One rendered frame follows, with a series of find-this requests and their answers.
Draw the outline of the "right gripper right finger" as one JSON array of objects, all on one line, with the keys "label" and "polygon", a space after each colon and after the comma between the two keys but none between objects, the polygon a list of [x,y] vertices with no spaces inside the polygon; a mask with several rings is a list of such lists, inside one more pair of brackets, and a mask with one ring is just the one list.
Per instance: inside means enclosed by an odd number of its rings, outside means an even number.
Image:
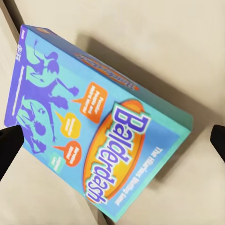
[{"label": "right gripper right finger", "polygon": [[217,124],[214,125],[210,141],[225,162],[225,127]]}]

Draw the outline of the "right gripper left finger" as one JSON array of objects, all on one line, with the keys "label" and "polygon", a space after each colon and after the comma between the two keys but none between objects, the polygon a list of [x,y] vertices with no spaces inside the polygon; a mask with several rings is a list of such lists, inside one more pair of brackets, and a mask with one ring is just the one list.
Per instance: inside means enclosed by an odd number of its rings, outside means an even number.
[{"label": "right gripper left finger", "polygon": [[0,180],[24,143],[21,125],[0,130]]}]

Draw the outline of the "board game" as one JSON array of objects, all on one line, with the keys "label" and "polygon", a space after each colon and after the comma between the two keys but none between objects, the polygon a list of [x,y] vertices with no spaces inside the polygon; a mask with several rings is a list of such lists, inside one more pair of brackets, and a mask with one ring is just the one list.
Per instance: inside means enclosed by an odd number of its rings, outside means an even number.
[{"label": "board game", "polygon": [[117,222],[192,133],[193,115],[48,28],[22,25],[4,128]]}]

